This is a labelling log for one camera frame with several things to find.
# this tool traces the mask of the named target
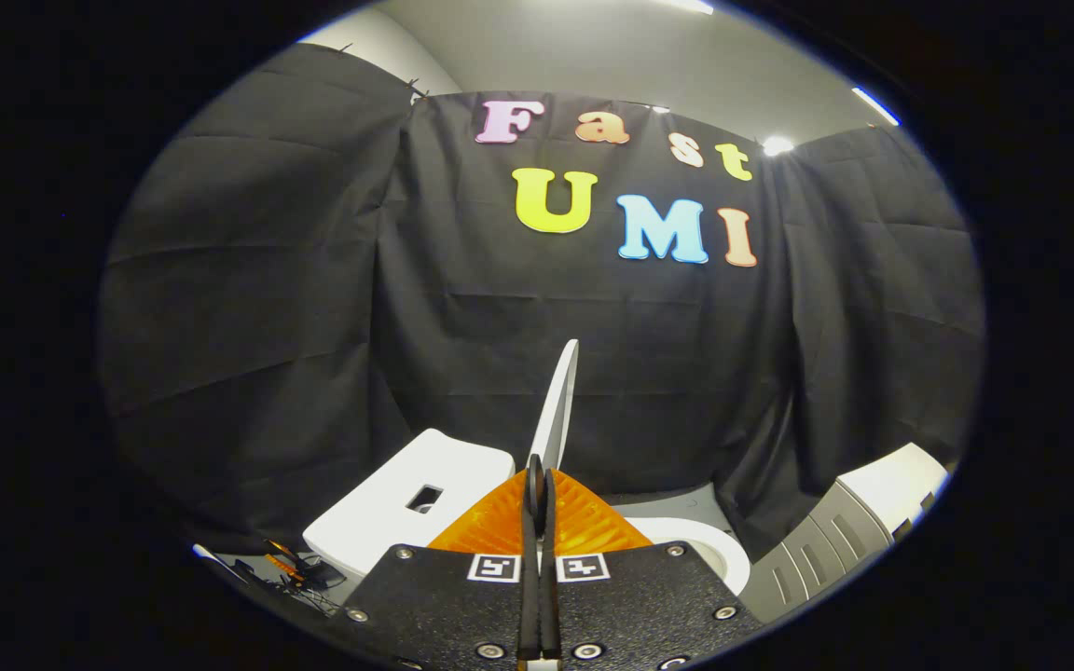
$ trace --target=pink letter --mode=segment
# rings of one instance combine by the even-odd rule
[[[483,102],[483,106],[487,107],[487,123],[483,123],[483,132],[475,136],[475,142],[516,142],[512,127],[524,131],[533,120],[528,112],[535,115],[546,112],[546,105],[536,101],[489,101]]]

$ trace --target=white wall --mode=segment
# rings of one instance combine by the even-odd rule
[[[413,83],[419,90],[429,90],[431,96],[462,92],[461,86],[450,79],[450,74],[412,33],[377,10],[347,14],[301,39],[301,42],[321,44],[332,49],[342,49],[353,42],[347,54],[369,60],[404,82],[420,77]]]

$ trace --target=ceiling light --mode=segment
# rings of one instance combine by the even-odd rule
[[[701,12],[703,14],[711,14],[715,11],[715,8],[711,8],[710,4],[699,3],[698,0],[664,0],[665,3],[672,4],[674,8],[682,8],[683,10],[690,10],[692,12]]]
[[[865,90],[860,90],[859,88],[854,88],[852,92],[859,96],[861,101],[868,102],[869,106],[872,107],[873,110],[876,110],[883,117],[886,118],[886,120],[889,123],[894,123],[894,126],[901,126],[901,122],[899,122],[898,119],[894,118],[894,115],[890,115],[889,112],[887,112],[886,110],[884,110],[884,107],[881,106],[881,102],[874,101],[871,97],[869,97],[868,93],[865,92]]]
[[[789,142],[785,137],[779,135],[772,135],[769,140],[765,141],[765,156],[775,157],[782,151],[788,151],[794,149],[794,142]]]

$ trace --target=black curtain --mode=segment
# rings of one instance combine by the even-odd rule
[[[523,457],[581,341],[562,467],[596,492],[713,480],[753,559],[839,472],[962,450],[981,366],[972,244],[896,131],[759,156],[677,115],[577,94],[409,105],[371,63],[297,44],[236,82],[137,187],[102,285],[101,374],[124,461],[221,552],[300,533],[421,429]],[[540,101],[511,145],[482,102]],[[606,111],[632,140],[576,137]],[[702,166],[669,151],[694,137]],[[715,145],[750,157],[734,178]],[[516,214],[512,170],[590,172],[568,234]],[[703,205],[708,263],[625,259],[615,199]],[[752,267],[717,208],[749,214]]]

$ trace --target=rectangular hole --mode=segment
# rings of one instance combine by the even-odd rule
[[[432,484],[426,484],[421,487],[421,492],[417,493],[413,500],[409,501],[405,507],[408,510],[425,514],[430,512],[431,507],[434,507],[435,502],[438,502],[439,496],[441,496],[441,490]]]
[[[843,514],[837,514],[834,519],[831,520],[831,524],[834,524],[836,530],[840,531],[841,536],[844,536],[844,542],[847,542],[848,548],[852,548],[852,555],[856,556],[857,561],[865,556],[865,543],[861,542],[860,536],[856,535],[856,531],[852,530],[852,524],[844,520]]]
[[[815,583],[827,582],[827,573],[823,571],[823,565],[818,564],[818,557],[815,556],[815,551],[810,549],[810,544],[802,545],[802,556],[807,557],[807,564],[810,565],[810,572],[815,574]]]
[[[777,590],[781,593],[781,602],[789,603],[789,587],[785,586],[785,581],[781,578],[781,569],[777,566],[773,568],[773,579],[777,581]]]

